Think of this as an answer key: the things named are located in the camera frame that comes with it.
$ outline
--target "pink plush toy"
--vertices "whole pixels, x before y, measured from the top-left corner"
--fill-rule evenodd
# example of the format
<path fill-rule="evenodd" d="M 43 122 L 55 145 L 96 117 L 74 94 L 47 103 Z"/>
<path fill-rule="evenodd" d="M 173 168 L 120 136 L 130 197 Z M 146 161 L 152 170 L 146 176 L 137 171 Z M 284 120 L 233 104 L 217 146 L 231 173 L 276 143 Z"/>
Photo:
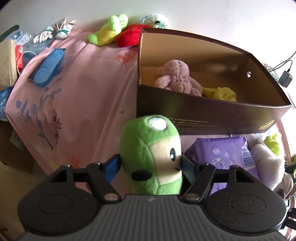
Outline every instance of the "pink plush toy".
<path fill-rule="evenodd" d="M 159 68 L 162 77 L 155 81 L 155 87 L 202 96 L 201 85 L 189 76 L 188 65 L 180 60 L 170 60 Z"/>

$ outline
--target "white cable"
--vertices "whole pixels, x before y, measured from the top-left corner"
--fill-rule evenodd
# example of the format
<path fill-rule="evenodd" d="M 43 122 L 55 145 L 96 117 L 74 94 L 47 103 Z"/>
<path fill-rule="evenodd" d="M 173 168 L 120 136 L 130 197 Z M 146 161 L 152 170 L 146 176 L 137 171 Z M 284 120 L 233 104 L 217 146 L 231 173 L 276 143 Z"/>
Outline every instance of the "white cable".
<path fill-rule="evenodd" d="M 17 72 L 18 72 L 19 76 L 20 76 L 20 71 L 18 70 L 18 65 L 20 64 L 20 60 L 22 59 L 22 56 L 24 55 L 24 53 L 33 53 L 33 54 L 35 54 L 35 56 L 37 56 L 36 53 L 34 53 L 33 51 L 29 51 L 29 50 L 27 50 L 27 51 L 25 51 L 25 52 L 23 52 L 23 53 L 21 54 L 20 59 L 19 59 L 19 61 L 17 62 Z"/>
<path fill-rule="evenodd" d="M 272 70 L 276 69 L 278 66 L 280 66 L 281 64 L 287 62 L 287 61 L 288 61 L 289 59 L 291 59 L 295 54 L 296 54 L 296 51 L 294 52 L 294 54 L 292 54 L 292 56 L 291 56 L 290 58 L 288 58 L 288 59 L 286 59 L 285 61 L 281 62 L 281 63 L 278 64 L 277 66 L 275 66 L 275 67 L 269 69 L 269 71 L 272 71 Z"/>

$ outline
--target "floor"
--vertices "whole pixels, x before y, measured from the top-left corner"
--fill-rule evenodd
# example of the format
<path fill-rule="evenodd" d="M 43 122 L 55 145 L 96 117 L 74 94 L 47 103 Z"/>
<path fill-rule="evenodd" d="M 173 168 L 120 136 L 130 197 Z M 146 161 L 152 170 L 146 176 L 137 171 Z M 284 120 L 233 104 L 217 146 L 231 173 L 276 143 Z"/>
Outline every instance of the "floor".
<path fill-rule="evenodd" d="M 0 162 L 0 227 L 8 229 L 5 233 L 11 239 L 17 239 L 24 232 L 17 217 L 19 200 L 45 177 L 46 174 L 37 163 L 32 174 L 28 174 Z"/>

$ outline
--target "wet wipes package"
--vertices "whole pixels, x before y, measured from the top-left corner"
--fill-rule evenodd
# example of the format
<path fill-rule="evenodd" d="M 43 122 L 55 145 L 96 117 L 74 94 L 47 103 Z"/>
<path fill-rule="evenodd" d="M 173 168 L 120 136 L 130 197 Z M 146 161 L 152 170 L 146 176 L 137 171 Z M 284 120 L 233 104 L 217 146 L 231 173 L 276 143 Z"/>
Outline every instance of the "wet wipes package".
<path fill-rule="evenodd" d="M 193 163 L 209 163 L 217 169 L 229 169 L 231 165 L 238 165 L 259 179 L 245 137 L 197 138 L 185 152 L 185 156 Z M 211 194 L 226 188 L 226 186 L 227 183 L 215 183 Z"/>

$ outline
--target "lime green plush toy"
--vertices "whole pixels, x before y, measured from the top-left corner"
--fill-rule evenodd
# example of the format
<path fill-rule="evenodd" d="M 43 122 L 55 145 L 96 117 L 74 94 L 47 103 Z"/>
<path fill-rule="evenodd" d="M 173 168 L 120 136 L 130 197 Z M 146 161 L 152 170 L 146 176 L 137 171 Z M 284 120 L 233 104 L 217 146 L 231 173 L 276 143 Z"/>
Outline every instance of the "lime green plush toy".
<path fill-rule="evenodd" d="M 276 155 L 280 156 L 281 150 L 281 133 L 275 133 L 267 136 L 264 140 L 265 145 Z"/>
<path fill-rule="evenodd" d="M 179 194 L 181 141 L 168 118 L 150 115 L 128 122 L 120 138 L 120 156 L 135 194 Z"/>
<path fill-rule="evenodd" d="M 103 46 L 111 44 L 115 41 L 116 37 L 127 27 L 128 17 L 125 14 L 113 15 L 108 19 L 100 31 L 88 36 L 90 43 Z"/>

